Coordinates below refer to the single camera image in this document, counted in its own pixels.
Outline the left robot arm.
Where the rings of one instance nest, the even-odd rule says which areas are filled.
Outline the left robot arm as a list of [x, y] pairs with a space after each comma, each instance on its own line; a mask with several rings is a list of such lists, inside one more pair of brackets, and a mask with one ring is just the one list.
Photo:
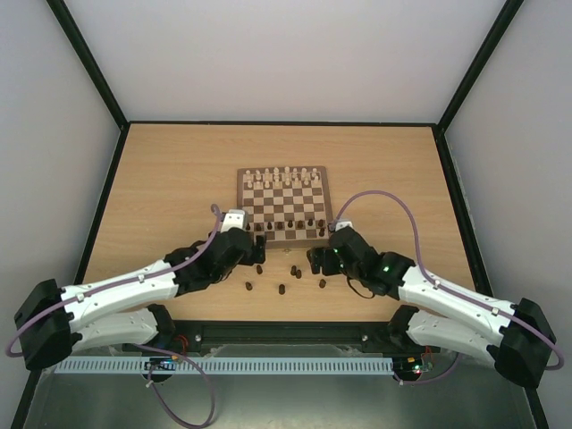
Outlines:
[[238, 265], [264, 261], [265, 237], [232, 227], [105, 281], [65, 287], [53, 279], [42, 281], [14, 316], [18, 355], [33, 371], [82, 349], [147, 344], [169, 324], [158, 301], [205, 290], [224, 281]]

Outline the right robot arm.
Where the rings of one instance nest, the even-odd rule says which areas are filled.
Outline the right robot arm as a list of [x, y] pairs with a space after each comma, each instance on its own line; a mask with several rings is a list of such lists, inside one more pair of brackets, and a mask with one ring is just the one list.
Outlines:
[[376, 251], [351, 224], [335, 231], [328, 246], [311, 248], [307, 259], [314, 274], [340, 274], [400, 302], [387, 327], [398, 349], [448, 349], [529, 389], [539, 387], [549, 368], [556, 338], [530, 299], [514, 304], [467, 290], [399, 253]]

